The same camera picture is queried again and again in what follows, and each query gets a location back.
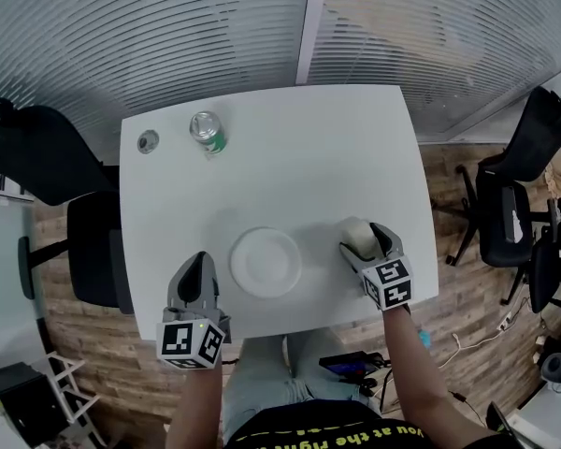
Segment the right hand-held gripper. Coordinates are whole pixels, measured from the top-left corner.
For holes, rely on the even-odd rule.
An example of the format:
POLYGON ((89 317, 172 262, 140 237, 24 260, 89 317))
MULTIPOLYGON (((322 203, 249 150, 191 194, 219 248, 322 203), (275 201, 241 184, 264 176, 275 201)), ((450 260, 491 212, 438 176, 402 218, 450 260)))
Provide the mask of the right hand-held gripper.
POLYGON ((339 244, 340 254, 352 271, 358 272, 364 291, 380 311, 407 305, 412 300, 412 275, 410 261, 407 256, 403 256, 401 238, 382 224, 372 223, 371 230, 384 256, 396 258, 380 261, 375 254, 362 256, 344 242, 339 244))

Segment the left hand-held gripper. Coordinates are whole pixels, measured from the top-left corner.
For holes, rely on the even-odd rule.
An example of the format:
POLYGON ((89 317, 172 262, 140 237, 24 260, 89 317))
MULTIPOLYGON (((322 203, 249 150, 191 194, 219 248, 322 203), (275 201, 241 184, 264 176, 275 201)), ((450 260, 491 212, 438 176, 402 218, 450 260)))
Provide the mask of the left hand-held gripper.
MULTIPOLYGON (((215 264, 207 252, 185 261, 172 277, 169 306, 210 310, 219 295, 215 264)), ((214 369, 224 343, 231 342, 230 317, 223 311, 199 312, 165 308, 156 327, 157 357, 177 369, 214 369)))

